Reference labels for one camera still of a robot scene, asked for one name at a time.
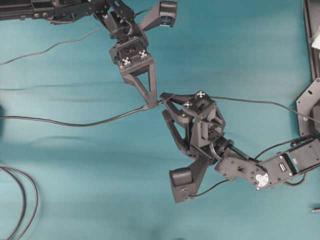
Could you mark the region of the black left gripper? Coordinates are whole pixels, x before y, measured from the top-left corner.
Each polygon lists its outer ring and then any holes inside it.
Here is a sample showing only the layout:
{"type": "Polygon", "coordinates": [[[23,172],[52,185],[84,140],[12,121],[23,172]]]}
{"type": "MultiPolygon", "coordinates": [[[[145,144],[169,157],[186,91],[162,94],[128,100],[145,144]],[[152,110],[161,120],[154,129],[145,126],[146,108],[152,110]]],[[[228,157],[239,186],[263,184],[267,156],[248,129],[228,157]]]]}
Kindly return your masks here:
{"type": "Polygon", "coordinates": [[[134,86],[147,105],[158,104],[155,63],[148,53],[149,40],[146,36],[122,36],[109,50],[112,62],[118,66],[126,84],[134,86]],[[149,91],[138,76],[148,73],[149,91]]]}

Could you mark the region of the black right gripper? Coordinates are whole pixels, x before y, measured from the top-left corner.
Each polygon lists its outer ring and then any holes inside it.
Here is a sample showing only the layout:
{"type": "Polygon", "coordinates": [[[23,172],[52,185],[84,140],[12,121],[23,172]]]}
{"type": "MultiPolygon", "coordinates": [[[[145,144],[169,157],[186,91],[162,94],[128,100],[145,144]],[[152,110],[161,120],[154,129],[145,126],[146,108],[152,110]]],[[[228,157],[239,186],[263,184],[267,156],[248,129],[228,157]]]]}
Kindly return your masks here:
{"type": "Polygon", "coordinates": [[[234,142],[224,137],[226,122],[209,95],[204,91],[195,94],[163,92],[160,99],[166,107],[162,111],[164,121],[183,154],[195,159],[203,157],[210,165],[222,160],[226,149],[234,142]],[[185,130],[184,138],[175,123],[185,130]]]}

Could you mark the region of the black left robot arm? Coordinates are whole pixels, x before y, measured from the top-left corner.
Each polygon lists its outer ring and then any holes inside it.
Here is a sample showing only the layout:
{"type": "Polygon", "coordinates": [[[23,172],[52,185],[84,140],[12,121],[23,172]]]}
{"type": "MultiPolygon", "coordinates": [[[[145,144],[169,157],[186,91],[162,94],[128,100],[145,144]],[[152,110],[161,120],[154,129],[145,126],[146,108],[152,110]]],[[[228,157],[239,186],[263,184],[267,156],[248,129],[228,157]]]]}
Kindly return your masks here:
{"type": "Polygon", "coordinates": [[[116,44],[109,50],[123,81],[134,86],[150,108],[156,107],[157,83],[155,63],[148,52],[146,31],[156,27],[159,15],[157,4],[140,23],[136,14],[121,0],[2,0],[0,19],[46,20],[54,25],[71,24],[93,15],[109,32],[116,44]]]}

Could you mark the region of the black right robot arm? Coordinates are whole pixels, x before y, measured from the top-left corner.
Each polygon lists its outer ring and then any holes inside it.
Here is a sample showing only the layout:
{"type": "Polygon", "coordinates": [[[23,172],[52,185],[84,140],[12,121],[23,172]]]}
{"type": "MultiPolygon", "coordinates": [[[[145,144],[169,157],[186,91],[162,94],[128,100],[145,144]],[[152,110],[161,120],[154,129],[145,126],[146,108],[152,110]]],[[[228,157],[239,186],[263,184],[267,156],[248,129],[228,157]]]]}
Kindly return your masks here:
{"type": "Polygon", "coordinates": [[[293,186],[293,179],[320,165],[320,129],[289,140],[290,148],[260,161],[243,153],[224,136],[226,122],[217,103],[205,92],[191,95],[162,93],[163,118],[178,149],[192,164],[169,172],[171,190],[177,203],[200,196],[199,188],[210,166],[224,182],[238,178],[257,190],[279,184],[293,186]]]}

